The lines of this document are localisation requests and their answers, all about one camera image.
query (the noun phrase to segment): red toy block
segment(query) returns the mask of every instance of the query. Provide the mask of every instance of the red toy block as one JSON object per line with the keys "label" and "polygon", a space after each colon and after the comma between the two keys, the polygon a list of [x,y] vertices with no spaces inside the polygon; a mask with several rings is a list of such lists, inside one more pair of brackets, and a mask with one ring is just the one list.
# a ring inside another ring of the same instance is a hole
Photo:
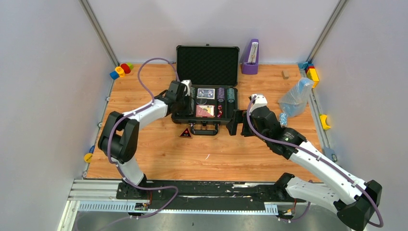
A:
{"label": "red toy block", "polygon": [[121,64],[120,67],[125,71],[125,74],[129,74],[131,71],[127,64]]}

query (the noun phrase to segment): wooden table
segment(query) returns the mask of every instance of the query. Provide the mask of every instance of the wooden table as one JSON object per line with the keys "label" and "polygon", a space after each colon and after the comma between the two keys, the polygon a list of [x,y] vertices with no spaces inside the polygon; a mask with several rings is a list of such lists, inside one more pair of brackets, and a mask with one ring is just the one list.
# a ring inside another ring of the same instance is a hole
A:
{"label": "wooden table", "polygon": [[[105,112],[105,121],[112,111],[130,111],[150,100],[149,94],[137,79],[139,66],[135,65],[131,74],[115,81]],[[282,70],[289,71],[288,80],[282,78]],[[294,86],[300,77],[296,65],[260,65],[258,75],[248,76],[240,73],[236,87],[239,108],[247,108],[251,94],[262,93],[268,100],[269,109],[279,116],[281,110],[278,99]],[[168,88],[175,76],[170,65],[150,64],[143,68],[141,79],[157,95]],[[299,131],[320,149],[309,106],[301,115],[289,118],[288,126]],[[221,126],[216,136],[180,138],[179,135],[186,127],[186,124],[174,124],[168,116],[140,131],[136,158],[147,179],[276,181],[282,173],[289,172],[304,180],[319,181],[306,169],[274,154],[258,138],[244,138],[239,135],[242,129],[240,125],[237,136],[230,136],[225,126]],[[87,178],[117,179],[120,175],[104,153],[96,148]]]}

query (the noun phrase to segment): plastic bag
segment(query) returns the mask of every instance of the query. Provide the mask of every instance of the plastic bag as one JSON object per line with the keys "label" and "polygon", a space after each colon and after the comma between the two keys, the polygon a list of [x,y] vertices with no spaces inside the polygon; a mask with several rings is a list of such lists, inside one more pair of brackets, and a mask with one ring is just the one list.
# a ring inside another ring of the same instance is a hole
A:
{"label": "plastic bag", "polygon": [[279,107],[288,117],[294,117],[305,111],[307,100],[312,92],[314,82],[301,78],[297,84],[278,100]]}

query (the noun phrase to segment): metal corner post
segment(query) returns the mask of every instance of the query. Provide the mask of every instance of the metal corner post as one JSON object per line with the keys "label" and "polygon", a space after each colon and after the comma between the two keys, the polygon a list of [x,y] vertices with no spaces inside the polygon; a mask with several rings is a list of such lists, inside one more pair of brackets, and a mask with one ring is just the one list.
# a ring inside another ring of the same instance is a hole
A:
{"label": "metal corner post", "polygon": [[318,40],[316,41],[312,52],[310,53],[309,57],[307,58],[307,61],[312,63],[313,60],[316,57],[317,52],[319,51],[320,47],[322,46],[324,40],[326,39],[327,35],[329,34],[329,32],[331,31],[331,29],[333,28],[333,25],[335,24],[335,22],[337,21],[339,15],[341,14],[341,12],[343,11],[345,5],[348,3],[349,0],[339,0],[339,2],[337,3],[336,7],[334,8],[333,13],[330,15],[330,18],[327,22],[327,24],[324,26],[323,31],[321,32]]}
{"label": "metal corner post", "polygon": [[119,61],[111,47],[111,45],[108,42],[108,39],[106,38],[105,34],[102,31],[101,26],[98,23],[98,20],[96,19],[95,14],[93,13],[93,10],[88,2],[88,0],[79,0],[79,3],[82,5],[85,13],[87,14],[93,28],[95,29],[96,34],[98,35],[99,39],[102,42],[102,45],[105,47],[106,52],[109,55],[109,58],[112,60],[112,63],[114,66],[119,66]]}

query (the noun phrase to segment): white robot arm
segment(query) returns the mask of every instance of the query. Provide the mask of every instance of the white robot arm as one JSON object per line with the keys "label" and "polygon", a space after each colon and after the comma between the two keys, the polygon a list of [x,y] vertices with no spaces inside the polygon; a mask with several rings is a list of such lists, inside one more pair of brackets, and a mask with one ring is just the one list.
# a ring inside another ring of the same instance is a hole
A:
{"label": "white robot arm", "polygon": [[115,123],[122,117],[127,116],[116,128],[118,131],[123,130],[122,136],[116,134],[116,130],[113,135],[111,158],[113,162],[117,163],[119,170],[122,171],[122,175],[130,182],[139,185],[143,178],[145,178],[135,157],[139,131],[153,121],[166,117],[171,113],[184,112],[192,114],[190,87],[190,80],[182,82],[172,81],[168,90],[157,95],[153,103],[149,102],[130,112],[119,113],[114,111],[109,114],[98,141],[98,148],[108,155],[109,135]]}
{"label": "white robot arm", "polygon": [[284,173],[276,184],[282,188],[282,193],[322,206],[336,213],[348,227],[363,230],[378,209],[382,186],[374,180],[365,182],[352,175],[323,155],[299,132],[282,128],[262,94],[253,94],[251,102],[247,110],[234,112],[227,124],[229,134],[236,135],[237,124],[243,123],[241,135],[259,137],[274,153],[309,170],[326,186],[303,181],[289,173]]}

